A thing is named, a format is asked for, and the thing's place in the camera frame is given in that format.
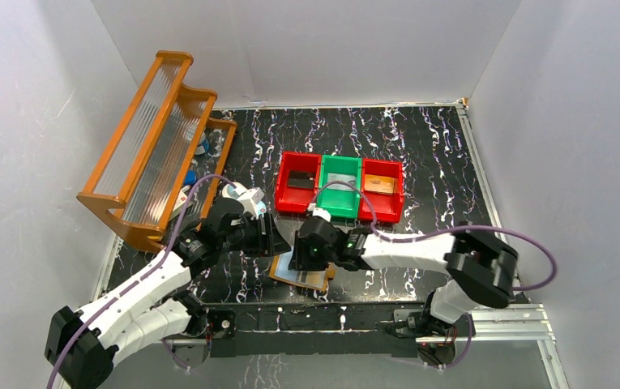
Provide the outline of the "orange leather card holder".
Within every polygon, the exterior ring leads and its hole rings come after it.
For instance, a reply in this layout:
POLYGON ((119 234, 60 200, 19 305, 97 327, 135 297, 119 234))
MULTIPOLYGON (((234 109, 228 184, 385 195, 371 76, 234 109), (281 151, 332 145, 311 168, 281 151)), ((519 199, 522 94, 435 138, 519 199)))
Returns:
POLYGON ((291 258, 292 252, 275 256, 272 260, 269 276, 274 280, 296 287, 313 289, 319 292, 327 291, 329 281, 336 274, 336 268, 332 264, 323 271, 296 271, 289 267, 291 258))

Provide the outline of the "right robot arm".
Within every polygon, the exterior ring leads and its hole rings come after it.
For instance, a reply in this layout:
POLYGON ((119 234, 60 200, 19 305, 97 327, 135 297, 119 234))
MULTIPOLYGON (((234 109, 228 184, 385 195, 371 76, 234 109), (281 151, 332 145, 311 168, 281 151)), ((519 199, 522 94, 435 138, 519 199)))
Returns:
POLYGON ((294 234, 289 269, 323 271, 334 264, 348 271, 398 267, 446 274, 448 282, 427 297, 422 314, 423 327, 441 336, 478 306, 509 306, 518 253, 495 233, 468 222, 429 235, 345 232, 312 216, 294 234))

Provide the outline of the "white credit card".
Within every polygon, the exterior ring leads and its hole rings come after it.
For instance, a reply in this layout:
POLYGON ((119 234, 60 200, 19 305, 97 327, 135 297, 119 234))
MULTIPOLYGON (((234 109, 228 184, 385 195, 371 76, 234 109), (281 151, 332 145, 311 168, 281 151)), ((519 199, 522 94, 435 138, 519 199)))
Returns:
POLYGON ((352 174, 328 173, 327 182, 331 182, 329 189, 351 190, 351 187, 356 185, 357 179, 352 174))

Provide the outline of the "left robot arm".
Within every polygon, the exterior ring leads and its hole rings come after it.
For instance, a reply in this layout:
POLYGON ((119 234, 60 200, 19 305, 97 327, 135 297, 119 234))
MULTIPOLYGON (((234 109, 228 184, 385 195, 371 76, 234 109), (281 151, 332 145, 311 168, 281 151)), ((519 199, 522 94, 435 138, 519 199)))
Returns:
POLYGON ((45 358, 51 387, 97 388, 115 365, 165 337, 198 337, 210 328, 208 309, 184 289, 230 252, 273 257, 291 250, 274 218, 248 212, 235 199, 218 199, 206 218, 189 223, 142 270, 103 297, 51 318, 45 358))

